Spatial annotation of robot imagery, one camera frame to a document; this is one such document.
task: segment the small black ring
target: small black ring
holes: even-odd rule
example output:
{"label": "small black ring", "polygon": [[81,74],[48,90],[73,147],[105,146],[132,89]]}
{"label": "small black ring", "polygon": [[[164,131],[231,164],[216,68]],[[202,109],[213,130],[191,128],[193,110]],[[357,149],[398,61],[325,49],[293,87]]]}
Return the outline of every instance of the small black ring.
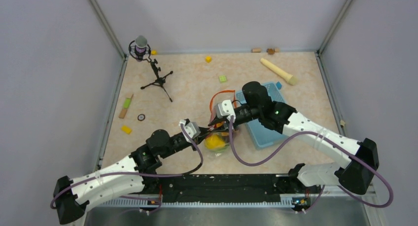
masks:
{"label": "small black ring", "polygon": [[138,120],[139,121],[144,121],[145,120],[145,115],[144,114],[138,115]]}

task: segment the microphone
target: microphone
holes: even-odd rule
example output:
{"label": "microphone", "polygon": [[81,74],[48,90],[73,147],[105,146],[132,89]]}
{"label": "microphone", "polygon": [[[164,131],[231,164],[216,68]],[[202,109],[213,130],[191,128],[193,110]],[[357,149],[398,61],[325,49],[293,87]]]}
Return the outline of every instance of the microphone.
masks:
{"label": "microphone", "polygon": [[140,35],[129,45],[129,53],[137,61],[141,62],[143,60],[148,60],[147,58],[144,59],[144,56],[147,54],[147,48],[149,58],[149,56],[151,55],[151,48],[149,47],[146,38],[143,35]]}

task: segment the floor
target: floor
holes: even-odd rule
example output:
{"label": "floor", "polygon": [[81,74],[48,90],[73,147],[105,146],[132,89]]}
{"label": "floor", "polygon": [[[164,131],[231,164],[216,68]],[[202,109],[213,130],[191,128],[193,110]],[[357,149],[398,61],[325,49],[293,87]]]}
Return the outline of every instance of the floor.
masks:
{"label": "floor", "polygon": [[[210,63],[205,61],[206,56],[212,57]],[[199,126],[207,126],[211,97],[222,90],[241,90],[249,81],[260,83],[280,81],[283,86],[280,92],[288,104],[314,122],[338,132],[313,52],[274,55],[267,53],[157,55],[153,58],[158,60],[161,75],[174,71],[165,84],[174,101],[171,103],[159,87],[152,86],[140,90],[141,86],[154,81],[155,76],[149,63],[137,62],[130,58],[105,150],[103,167],[117,162],[143,145],[157,129],[165,129],[170,135],[181,132],[178,127],[180,119],[188,118],[197,122]],[[288,85],[282,78],[264,67],[260,63],[260,58],[266,58],[293,74],[298,78],[299,83],[295,86]],[[220,75],[226,75],[227,82],[220,83]],[[125,95],[129,92],[133,92],[134,97],[126,117],[120,119],[118,115]],[[144,121],[137,120],[139,114],[145,114]],[[121,130],[123,125],[132,129],[129,135]],[[234,143],[238,154],[248,162],[260,161],[274,150],[274,147],[256,150],[245,127],[241,128]],[[240,164],[231,150],[217,155],[207,150],[203,144],[199,147],[204,154],[205,162],[196,174],[287,173],[298,163],[332,162],[330,158],[299,140],[292,140],[269,162],[257,167]],[[186,172],[199,162],[198,153],[187,148],[163,159],[163,166],[157,169],[157,173]]]}

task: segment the microphone stand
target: microphone stand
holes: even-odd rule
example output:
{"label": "microphone stand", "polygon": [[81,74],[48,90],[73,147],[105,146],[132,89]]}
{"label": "microphone stand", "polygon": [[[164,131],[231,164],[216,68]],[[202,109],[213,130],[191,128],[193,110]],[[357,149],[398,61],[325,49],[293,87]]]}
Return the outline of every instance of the microphone stand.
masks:
{"label": "microphone stand", "polygon": [[173,100],[171,99],[170,95],[167,93],[166,89],[164,88],[164,83],[166,82],[166,78],[173,73],[173,71],[170,71],[170,73],[168,73],[167,75],[160,77],[160,75],[158,74],[158,72],[161,71],[160,67],[157,67],[156,64],[158,64],[157,60],[154,59],[154,61],[150,58],[151,56],[151,47],[149,47],[149,45],[147,44],[147,48],[148,48],[148,58],[143,58],[144,55],[147,54],[146,50],[144,50],[144,52],[142,53],[138,53],[136,51],[135,46],[133,45],[135,41],[132,41],[129,44],[129,53],[131,54],[132,57],[134,57],[137,61],[141,62],[143,60],[146,60],[148,63],[150,63],[152,71],[154,71],[155,76],[157,77],[157,79],[155,79],[154,82],[151,82],[150,84],[141,87],[141,90],[153,85],[153,86],[157,86],[157,87],[161,87],[167,94],[167,96],[169,97],[170,101],[172,102]]}
{"label": "microphone stand", "polygon": [[151,82],[150,84],[148,84],[148,85],[146,85],[146,86],[141,87],[141,90],[143,90],[143,89],[145,89],[145,88],[147,88],[147,87],[149,87],[149,86],[151,86],[151,85],[154,85],[154,86],[157,86],[157,87],[161,87],[161,88],[162,88],[162,89],[166,92],[167,96],[169,97],[170,101],[172,102],[173,100],[171,99],[170,95],[167,93],[166,89],[164,88],[164,83],[166,82],[166,78],[167,78],[169,75],[171,75],[171,74],[173,73],[173,71],[170,71],[170,72],[169,72],[167,75],[165,75],[164,77],[160,77],[160,76],[159,76],[159,74],[158,74],[158,72],[160,72],[160,71],[161,71],[161,68],[156,66],[156,64],[158,64],[157,60],[156,60],[156,59],[154,59],[154,61],[151,61],[151,60],[147,60],[147,61],[148,61],[148,63],[150,63],[150,64],[151,64],[151,68],[152,68],[152,70],[154,71],[154,74],[155,74],[155,76],[157,77],[157,79],[155,79],[155,81],[154,81],[154,82]]}

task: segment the white bracket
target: white bracket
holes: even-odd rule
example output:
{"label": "white bracket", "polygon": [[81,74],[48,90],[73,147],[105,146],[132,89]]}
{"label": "white bracket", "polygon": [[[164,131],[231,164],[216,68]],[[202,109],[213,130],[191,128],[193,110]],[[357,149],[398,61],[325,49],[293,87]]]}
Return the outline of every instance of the white bracket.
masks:
{"label": "white bracket", "polygon": [[305,187],[315,185],[338,186],[338,177],[335,176],[335,171],[340,169],[340,166],[334,163],[323,163],[315,165],[304,165],[298,172],[298,179]]}
{"label": "white bracket", "polygon": [[64,226],[84,226],[85,222],[86,222],[86,216],[87,214],[84,214],[83,216],[81,216],[80,219],[73,221],[69,224],[66,224]]}
{"label": "white bracket", "polygon": [[[181,125],[184,125],[184,130],[186,133],[190,136],[190,138],[195,138],[200,134],[199,126],[197,126],[196,122],[189,122],[186,124],[186,120],[182,119],[178,123],[178,126],[181,127]],[[190,143],[189,138],[183,133],[184,137],[186,138],[186,141]]]}
{"label": "white bracket", "polygon": [[218,103],[216,108],[216,115],[218,118],[223,118],[226,116],[228,121],[231,121],[231,115],[236,117],[234,106],[232,105],[232,101],[230,99],[226,99],[222,101],[222,103]]}

